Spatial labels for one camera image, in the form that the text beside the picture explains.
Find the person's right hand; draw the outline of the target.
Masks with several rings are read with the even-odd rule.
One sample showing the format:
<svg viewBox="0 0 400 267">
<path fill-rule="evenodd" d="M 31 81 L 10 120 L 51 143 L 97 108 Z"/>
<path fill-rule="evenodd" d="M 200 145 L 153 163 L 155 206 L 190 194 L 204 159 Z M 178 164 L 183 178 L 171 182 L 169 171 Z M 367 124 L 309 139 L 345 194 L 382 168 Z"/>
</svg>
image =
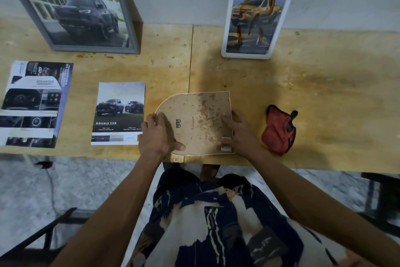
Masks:
<svg viewBox="0 0 400 267">
<path fill-rule="evenodd" d="M 246 158 L 251 163 L 255 160 L 265 160 L 267 158 L 269 155 L 268 150 L 258 141 L 253 127 L 248 123 L 243 113 L 233 109 L 231 116 L 223 113 L 222 120 L 233 131 L 232 138 L 222 139 L 233 140 L 232 146 L 236 154 Z"/>
</svg>

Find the person's left hand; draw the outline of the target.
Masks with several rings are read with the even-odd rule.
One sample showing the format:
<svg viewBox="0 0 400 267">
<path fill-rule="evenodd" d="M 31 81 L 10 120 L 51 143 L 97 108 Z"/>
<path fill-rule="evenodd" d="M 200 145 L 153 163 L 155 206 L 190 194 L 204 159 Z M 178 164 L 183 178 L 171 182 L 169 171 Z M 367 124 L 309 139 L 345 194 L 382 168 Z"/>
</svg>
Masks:
<svg viewBox="0 0 400 267">
<path fill-rule="evenodd" d="M 137 164 L 157 167 L 170 154 L 170 143 L 177 142 L 168 133 L 163 112 L 149 114 L 141 123 L 142 134 L 138 138 L 140 157 Z"/>
</svg>

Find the brown stained frame backing board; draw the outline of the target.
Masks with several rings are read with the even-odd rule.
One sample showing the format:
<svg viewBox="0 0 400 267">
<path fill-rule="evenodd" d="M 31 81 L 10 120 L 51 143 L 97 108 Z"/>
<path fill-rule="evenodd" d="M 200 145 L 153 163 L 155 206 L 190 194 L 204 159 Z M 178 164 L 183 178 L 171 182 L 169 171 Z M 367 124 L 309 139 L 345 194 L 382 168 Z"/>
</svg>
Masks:
<svg viewBox="0 0 400 267">
<path fill-rule="evenodd" d="M 232 116 L 230 93 L 176 94 L 166 99 L 156 110 L 165 115 L 167 133 L 185 146 L 174 150 L 179 156 L 233 154 L 230 146 L 217 147 L 217 142 L 232 139 L 233 131 L 222 119 Z"/>
</svg>

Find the person's left forearm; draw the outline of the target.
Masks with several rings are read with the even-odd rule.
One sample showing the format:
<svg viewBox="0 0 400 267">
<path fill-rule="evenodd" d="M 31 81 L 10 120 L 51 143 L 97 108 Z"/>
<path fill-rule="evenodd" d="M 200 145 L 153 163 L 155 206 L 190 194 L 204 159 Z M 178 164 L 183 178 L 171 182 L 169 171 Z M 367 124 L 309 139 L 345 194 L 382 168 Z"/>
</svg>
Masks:
<svg viewBox="0 0 400 267">
<path fill-rule="evenodd" d="M 121 267 L 149 188 L 163 157 L 142 154 L 50 267 Z"/>
</svg>

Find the person's right forearm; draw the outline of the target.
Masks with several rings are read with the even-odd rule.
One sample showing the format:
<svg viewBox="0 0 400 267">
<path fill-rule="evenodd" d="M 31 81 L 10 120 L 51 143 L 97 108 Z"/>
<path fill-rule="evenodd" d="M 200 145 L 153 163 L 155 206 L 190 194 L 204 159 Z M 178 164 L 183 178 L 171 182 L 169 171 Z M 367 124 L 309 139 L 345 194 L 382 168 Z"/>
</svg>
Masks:
<svg viewBox="0 0 400 267">
<path fill-rule="evenodd" d="M 287 168 L 266 149 L 251 148 L 242 155 L 291 219 L 345 248 L 345 258 L 334 267 L 400 267 L 400 245 L 360 215 Z"/>
</svg>

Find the red cloth with black trim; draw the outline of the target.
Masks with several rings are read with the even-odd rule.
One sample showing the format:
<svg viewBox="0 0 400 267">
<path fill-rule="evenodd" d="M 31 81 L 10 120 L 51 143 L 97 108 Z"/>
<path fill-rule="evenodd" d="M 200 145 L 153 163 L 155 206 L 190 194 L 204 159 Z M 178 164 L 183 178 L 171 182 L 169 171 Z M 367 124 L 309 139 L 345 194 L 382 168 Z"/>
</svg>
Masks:
<svg viewBox="0 0 400 267">
<path fill-rule="evenodd" d="M 261 136 L 261 141 L 276 155 L 282 157 L 293 146 L 296 138 L 296 128 L 293 120 L 298 111 L 290 114 L 280 110 L 276 105 L 269 105 L 266 109 L 266 128 Z"/>
</svg>

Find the car brochure with two trucks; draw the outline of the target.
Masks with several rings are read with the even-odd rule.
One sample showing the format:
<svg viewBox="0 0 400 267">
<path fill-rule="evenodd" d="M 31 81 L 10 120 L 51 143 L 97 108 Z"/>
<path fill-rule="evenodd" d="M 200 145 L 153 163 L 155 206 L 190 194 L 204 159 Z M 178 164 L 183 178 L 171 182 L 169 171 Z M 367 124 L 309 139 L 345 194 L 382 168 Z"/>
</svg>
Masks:
<svg viewBox="0 0 400 267">
<path fill-rule="evenodd" d="M 145 82 L 100 82 L 91 145 L 138 145 Z"/>
</svg>

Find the patterned blue and cream shirt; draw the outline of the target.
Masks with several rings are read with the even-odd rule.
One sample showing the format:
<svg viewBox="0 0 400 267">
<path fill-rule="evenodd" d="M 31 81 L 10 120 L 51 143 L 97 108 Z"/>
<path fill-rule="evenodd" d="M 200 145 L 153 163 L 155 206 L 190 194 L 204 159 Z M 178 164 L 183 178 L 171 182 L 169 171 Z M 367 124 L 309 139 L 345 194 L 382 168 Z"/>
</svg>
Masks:
<svg viewBox="0 0 400 267">
<path fill-rule="evenodd" d="M 376 267 L 284 216 L 245 177 L 166 168 L 126 267 Z"/>
</svg>

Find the white framed yellow truck picture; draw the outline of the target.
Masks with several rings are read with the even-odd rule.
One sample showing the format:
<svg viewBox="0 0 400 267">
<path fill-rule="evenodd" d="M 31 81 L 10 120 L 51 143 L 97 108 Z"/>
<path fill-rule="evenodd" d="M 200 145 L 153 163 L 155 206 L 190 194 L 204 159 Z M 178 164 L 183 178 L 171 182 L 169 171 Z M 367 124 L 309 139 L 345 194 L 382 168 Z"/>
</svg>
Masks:
<svg viewBox="0 0 400 267">
<path fill-rule="evenodd" d="M 228 0 L 221 55 L 270 59 L 291 0 Z"/>
</svg>

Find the folded car interior brochure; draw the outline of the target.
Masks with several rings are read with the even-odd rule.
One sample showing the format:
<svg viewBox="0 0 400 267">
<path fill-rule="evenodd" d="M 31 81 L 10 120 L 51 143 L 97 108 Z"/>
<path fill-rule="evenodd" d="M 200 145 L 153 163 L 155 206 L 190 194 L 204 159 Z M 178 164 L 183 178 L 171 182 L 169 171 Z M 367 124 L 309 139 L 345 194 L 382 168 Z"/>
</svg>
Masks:
<svg viewBox="0 0 400 267">
<path fill-rule="evenodd" d="M 55 148 L 71 62 L 15 61 L 0 105 L 0 146 Z"/>
</svg>

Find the grey framed truck picture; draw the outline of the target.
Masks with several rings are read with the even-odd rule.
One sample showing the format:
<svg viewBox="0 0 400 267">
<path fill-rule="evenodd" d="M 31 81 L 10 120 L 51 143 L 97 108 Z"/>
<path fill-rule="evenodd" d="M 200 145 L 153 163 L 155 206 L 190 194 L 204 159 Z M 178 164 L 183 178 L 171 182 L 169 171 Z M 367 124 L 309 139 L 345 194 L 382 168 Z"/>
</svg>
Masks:
<svg viewBox="0 0 400 267">
<path fill-rule="evenodd" d="M 128 0 L 19 0 L 60 52 L 140 54 Z"/>
</svg>

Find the black metal stool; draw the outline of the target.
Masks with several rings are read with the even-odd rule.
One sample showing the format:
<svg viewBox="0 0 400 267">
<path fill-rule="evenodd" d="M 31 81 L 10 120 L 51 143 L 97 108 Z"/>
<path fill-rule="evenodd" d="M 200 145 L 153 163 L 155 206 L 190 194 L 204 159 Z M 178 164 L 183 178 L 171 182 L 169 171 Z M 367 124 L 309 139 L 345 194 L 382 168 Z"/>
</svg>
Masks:
<svg viewBox="0 0 400 267">
<path fill-rule="evenodd" d="M 362 172 L 361 177 L 369 184 L 365 209 L 357 214 L 381 231 L 400 238 L 400 225 L 389 222 L 400 214 L 400 174 Z M 379 183 L 379 192 L 377 206 L 372 209 L 375 183 Z"/>
</svg>

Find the black metal chair frame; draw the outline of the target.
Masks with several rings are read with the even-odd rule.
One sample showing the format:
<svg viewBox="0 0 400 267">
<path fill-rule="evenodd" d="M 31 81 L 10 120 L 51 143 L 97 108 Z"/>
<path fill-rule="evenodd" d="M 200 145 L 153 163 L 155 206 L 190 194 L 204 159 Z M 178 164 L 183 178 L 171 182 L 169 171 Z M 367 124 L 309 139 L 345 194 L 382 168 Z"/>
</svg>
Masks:
<svg viewBox="0 0 400 267">
<path fill-rule="evenodd" d="M 68 241 L 95 210 L 73 207 L 0 256 L 0 267 L 50 267 Z"/>
</svg>

